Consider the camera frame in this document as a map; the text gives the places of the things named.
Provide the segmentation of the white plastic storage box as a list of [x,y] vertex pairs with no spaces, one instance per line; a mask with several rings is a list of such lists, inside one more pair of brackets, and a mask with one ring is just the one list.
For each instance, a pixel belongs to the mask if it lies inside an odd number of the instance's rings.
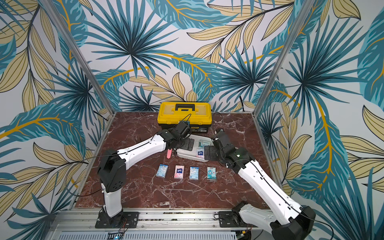
[[190,138],[193,141],[193,148],[191,151],[188,151],[188,150],[182,150],[182,149],[178,149],[177,150],[177,156],[180,157],[180,158],[183,158],[183,159],[189,159],[189,160],[193,160],[193,161],[197,161],[197,162],[208,162],[209,159],[208,157],[206,157],[205,155],[205,159],[200,159],[196,156],[197,154],[197,148],[199,148],[199,140],[204,140],[204,141],[209,141],[209,142],[212,142],[212,140],[208,137],[204,137],[204,136],[199,136],[199,135],[191,135]]

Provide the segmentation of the teal cartoon tissue pack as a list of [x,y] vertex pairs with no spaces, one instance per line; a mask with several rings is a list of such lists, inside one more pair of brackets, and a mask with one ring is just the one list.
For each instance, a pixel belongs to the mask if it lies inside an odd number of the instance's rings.
[[208,180],[217,179],[217,171],[215,167],[207,167],[207,179]]

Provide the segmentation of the pink tempo tissue pack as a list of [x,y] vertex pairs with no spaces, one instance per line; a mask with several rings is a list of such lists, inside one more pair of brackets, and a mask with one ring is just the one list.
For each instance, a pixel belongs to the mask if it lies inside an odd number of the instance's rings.
[[185,166],[176,165],[174,178],[175,179],[183,179],[184,178],[184,172],[185,172]]
[[197,148],[196,156],[200,159],[205,159],[205,148]]

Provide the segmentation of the blue white tissue pack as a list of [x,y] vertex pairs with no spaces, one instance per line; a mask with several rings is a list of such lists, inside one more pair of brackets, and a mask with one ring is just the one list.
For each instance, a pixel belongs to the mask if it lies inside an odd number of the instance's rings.
[[199,167],[190,167],[190,180],[199,180]]

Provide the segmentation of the light blue cartoon tissue pack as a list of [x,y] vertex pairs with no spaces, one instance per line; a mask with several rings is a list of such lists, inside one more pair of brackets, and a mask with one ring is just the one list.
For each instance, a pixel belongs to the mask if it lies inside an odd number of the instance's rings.
[[165,178],[166,175],[167,175],[168,169],[169,169],[168,165],[160,164],[159,168],[158,168],[158,171],[156,173],[156,176],[159,177],[159,178]]

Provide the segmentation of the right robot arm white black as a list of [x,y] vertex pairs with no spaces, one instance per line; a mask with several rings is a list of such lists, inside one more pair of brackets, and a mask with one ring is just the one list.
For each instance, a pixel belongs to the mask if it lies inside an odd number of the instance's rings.
[[235,147],[223,130],[211,139],[219,162],[244,179],[270,208],[266,211],[248,203],[238,204],[233,210],[240,219],[270,233],[275,240],[304,240],[313,229],[314,210],[289,197],[254,156],[243,147]]

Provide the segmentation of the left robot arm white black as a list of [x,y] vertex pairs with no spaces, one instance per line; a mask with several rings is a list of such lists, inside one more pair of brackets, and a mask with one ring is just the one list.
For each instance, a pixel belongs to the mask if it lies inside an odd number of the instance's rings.
[[110,219],[123,214],[122,187],[126,184],[126,172],[130,167],[165,150],[177,150],[190,132],[189,124],[181,121],[175,127],[161,130],[143,142],[102,157],[98,176],[104,194],[103,213]]

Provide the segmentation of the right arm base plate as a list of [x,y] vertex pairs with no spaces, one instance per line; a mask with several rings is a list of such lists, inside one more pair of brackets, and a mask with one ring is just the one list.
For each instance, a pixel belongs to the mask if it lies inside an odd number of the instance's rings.
[[221,228],[251,228],[256,227],[252,224],[246,224],[240,215],[233,211],[220,211],[214,214],[214,218],[219,221]]

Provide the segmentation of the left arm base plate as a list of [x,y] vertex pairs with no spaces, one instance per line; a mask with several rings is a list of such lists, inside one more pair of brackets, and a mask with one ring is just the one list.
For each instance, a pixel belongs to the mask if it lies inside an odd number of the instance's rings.
[[122,227],[135,229],[138,224],[139,212],[120,212],[114,217],[109,217],[103,210],[99,213],[96,229],[120,229]]

